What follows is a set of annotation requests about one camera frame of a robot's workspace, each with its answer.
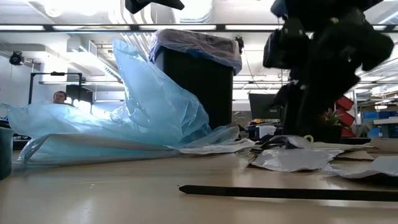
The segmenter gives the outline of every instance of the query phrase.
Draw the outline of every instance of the beige table surface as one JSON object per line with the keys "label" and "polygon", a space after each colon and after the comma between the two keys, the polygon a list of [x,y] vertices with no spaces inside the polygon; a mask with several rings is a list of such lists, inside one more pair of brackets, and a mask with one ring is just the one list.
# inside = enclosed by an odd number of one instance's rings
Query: beige table surface
{"label": "beige table surface", "polygon": [[0,182],[0,224],[398,223],[398,203],[184,195],[178,185],[368,189],[322,172],[246,167],[234,155],[58,167]]}

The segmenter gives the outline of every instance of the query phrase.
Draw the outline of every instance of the trash bin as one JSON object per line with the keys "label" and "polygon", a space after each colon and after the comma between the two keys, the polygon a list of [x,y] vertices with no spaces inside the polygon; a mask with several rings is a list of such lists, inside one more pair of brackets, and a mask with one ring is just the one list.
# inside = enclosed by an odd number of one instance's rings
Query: trash bin
{"label": "trash bin", "polygon": [[152,40],[150,59],[199,99],[209,115],[211,129],[232,122],[233,76],[242,68],[235,41],[182,30],[161,30]]}
{"label": "trash bin", "polygon": [[13,130],[0,128],[0,180],[11,174],[13,135]]}

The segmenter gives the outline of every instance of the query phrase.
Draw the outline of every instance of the person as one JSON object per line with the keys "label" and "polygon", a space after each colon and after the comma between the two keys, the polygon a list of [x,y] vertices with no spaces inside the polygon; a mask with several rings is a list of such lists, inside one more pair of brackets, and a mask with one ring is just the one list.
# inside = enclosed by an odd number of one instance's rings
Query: person
{"label": "person", "polygon": [[56,91],[53,96],[53,103],[73,106],[69,103],[65,103],[65,100],[67,100],[67,97],[68,97],[68,95],[64,91]]}

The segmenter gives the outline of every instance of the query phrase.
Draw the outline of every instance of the computer monitor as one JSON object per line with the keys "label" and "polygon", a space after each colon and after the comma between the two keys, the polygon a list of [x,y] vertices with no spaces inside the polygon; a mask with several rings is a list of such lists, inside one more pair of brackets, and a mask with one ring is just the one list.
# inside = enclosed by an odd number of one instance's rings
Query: computer monitor
{"label": "computer monitor", "polygon": [[280,119],[280,109],[271,106],[275,94],[249,93],[252,119]]}

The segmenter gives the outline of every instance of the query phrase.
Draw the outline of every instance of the white wall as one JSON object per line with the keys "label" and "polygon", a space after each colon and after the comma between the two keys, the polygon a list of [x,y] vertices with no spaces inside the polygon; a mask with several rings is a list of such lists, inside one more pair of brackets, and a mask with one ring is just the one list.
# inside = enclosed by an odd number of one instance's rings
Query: white wall
{"label": "white wall", "polygon": [[[14,106],[25,106],[29,100],[29,83],[32,68],[28,66],[15,67],[8,58],[0,56],[0,103]],[[56,91],[65,91],[61,85],[39,85],[39,77],[34,79],[32,102],[52,101]],[[6,110],[0,109],[0,117],[6,115]]]}

